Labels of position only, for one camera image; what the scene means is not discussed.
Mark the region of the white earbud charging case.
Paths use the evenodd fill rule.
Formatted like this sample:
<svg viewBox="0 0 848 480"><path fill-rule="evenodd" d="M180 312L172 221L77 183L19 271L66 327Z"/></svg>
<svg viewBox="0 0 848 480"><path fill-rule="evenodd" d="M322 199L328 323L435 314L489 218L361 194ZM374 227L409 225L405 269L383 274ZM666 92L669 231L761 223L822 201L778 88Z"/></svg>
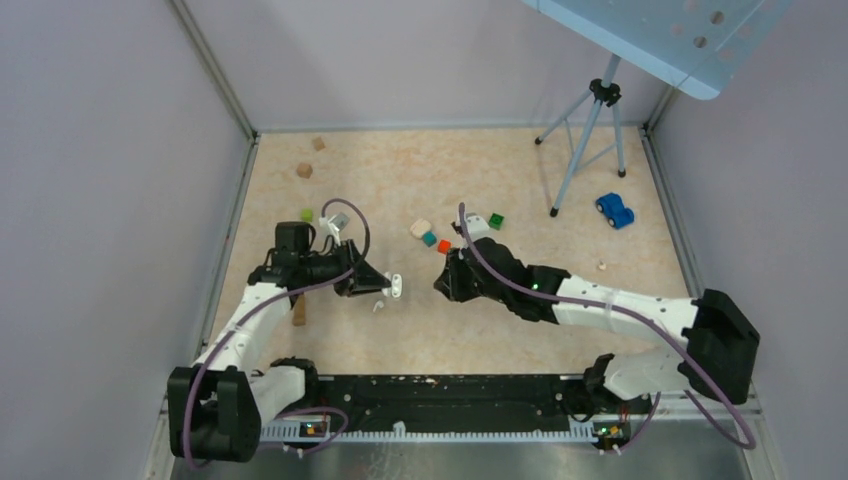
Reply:
<svg viewBox="0 0 848 480"><path fill-rule="evenodd" d="M391 273L387 272L385 274L386 278L389 280L390 284L388 287L382 290L383 295L386 298L390 298L393 300L400 299L403 294L403 277L399 273Z"/></svg>

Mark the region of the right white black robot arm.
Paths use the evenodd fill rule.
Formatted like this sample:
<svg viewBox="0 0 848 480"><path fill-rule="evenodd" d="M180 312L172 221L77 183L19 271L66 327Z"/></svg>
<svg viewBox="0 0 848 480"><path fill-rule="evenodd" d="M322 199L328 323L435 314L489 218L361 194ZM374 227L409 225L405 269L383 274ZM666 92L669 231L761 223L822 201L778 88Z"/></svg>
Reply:
<svg viewBox="0 0 848 480"><path fill-rule="evenodd" d="M731 297L663 298L593 283L565 269L525 265L491 238L448 251L434 288L448 300L487 298L530 322L585 326L655 344L639 354L604 354L584 373L600 412L646 393L689 389L747 401L760 334Z"/></svg>

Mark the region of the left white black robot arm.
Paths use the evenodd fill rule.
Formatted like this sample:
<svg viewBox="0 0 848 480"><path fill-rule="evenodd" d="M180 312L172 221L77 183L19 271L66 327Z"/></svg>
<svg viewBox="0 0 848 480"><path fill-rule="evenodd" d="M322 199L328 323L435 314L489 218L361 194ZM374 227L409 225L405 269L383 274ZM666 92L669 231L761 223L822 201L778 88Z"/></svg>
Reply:
<svg viewBox="0 0 848 480"><path fill-rule="evenodd" d="M275 244L248 277L239 306L218 337L189 367L177 367L167 382L169 440L177 457L247 462L262 428L291 407L308 413L319 404L312 366L284 361L255 377L271 334L293 315L299 298L332 288L341 297L381 294L398 299L403 278L373 268L351 240L331 232L326 253L313 250L315 228L303 221L280 222Z"/></svg>

